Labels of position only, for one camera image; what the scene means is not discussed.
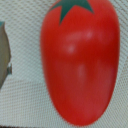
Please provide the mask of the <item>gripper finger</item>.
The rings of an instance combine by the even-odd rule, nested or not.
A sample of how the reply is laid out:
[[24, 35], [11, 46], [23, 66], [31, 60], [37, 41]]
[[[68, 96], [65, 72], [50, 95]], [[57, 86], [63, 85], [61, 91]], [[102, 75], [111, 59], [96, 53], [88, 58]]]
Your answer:
[[6, 77], [12, 73], [10, 61], [11, 49], [5, 31], [5, 23], [0, 21], [0, 88], [3, 86]]

